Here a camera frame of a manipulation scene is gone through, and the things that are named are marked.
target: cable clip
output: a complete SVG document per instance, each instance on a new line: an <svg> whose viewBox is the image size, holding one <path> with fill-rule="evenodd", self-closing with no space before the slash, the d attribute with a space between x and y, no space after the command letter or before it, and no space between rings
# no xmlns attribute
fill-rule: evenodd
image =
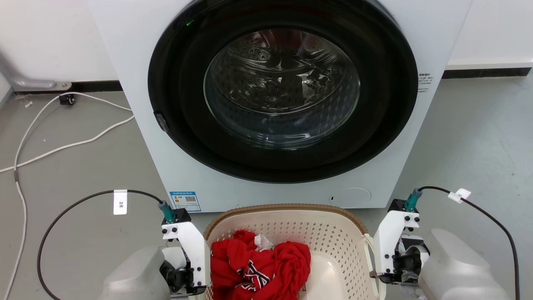
<svg viewBox="0 0 533 300"><path fill-rule="evenodd" d="M60 105L74 105L75 102L76 102L76 99L74 98L74 95L72 94L59 96Z"/></svg>
<svg viewBox="0 0 533 300"><path fill-rule="evenodd" d="M450 192L448 194L448 198L454 200L457 203L463 203L463 200L461 198L466 199L468 196L470 196L472 192L465 190L464 188L460 188L456 193Z"/></svg>

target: teal connector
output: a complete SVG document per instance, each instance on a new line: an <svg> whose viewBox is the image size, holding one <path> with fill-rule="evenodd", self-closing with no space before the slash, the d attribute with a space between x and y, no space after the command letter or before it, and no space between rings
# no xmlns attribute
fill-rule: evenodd
<svg viewBox="0 0 533 300"><path fill-rule="evenodd" d="M415 211L416 208L416 202L418 201L418 198L422 196L422 191L419 191L417 189L414 189L414 191L409 195L409 198L407 199L407 202L403 205L405 210L407 211Z"/></svg>
<svg viewBox="0 0 533 300"><path fill-rule="evenodd" d="M168 206L168 203L163 202L159 204L159 209L163 211L163 214L165 215L165 219L167 220L167 223L174 223L176 221L176 215L172 211L172 209Z"/></svg>

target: basket rim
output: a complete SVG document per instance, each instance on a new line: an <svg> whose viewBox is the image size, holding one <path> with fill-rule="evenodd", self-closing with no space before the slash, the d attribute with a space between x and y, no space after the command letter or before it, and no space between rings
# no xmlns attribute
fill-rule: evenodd
<svg viewBox="0 0 533 300"><path fill-rule="evenodd" d="M226 212L221 213L218 215L211 223L205 228L204 231L204 239L208 240L209 236L211 236L211 233L213 229L223 220L236 216L236 215L242 215L242 214L249 214L251 212L264 212L264 211L276 211L276 210L313 210L313 211L325 211L325 212L333 212L335 214L339 214L341 216L346 217L350 221L352 221L357 228L361 231L362 235L368 234L368 230L366 229L366 226L363 225L361 220L357 218L354 214L351 212L339 208L336 206L331 205L324 205L324 204L265 204L265 205L256 205L256 206L248 206L248 207L241 207L241 208L234 208L231 210L228 210Z"/></svg>

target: laundry basket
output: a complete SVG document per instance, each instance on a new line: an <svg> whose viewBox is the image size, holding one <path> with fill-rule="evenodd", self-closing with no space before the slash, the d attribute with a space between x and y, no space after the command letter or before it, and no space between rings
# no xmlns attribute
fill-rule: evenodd
<svg viewBox="0 0 533 300"><path fill-rule="evenodd" d="M230 239L237 230L262 233L274 245L285 241L311 250L311 273L300 300L384 299L385 284L369 276L372 238L347 210L314 204L279 204L229 210L204 232L207 244ZM213 300L208 288L203 294Z"/></svg>

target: white washing machine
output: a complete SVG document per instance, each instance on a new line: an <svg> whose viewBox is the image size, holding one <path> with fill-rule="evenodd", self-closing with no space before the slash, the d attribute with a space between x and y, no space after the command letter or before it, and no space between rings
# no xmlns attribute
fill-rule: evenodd
<svg viewBox="0 0 533 300"><path fill-rule="evenodd" d="M89 0L175 207L380 208L470 0Z"/></svg>

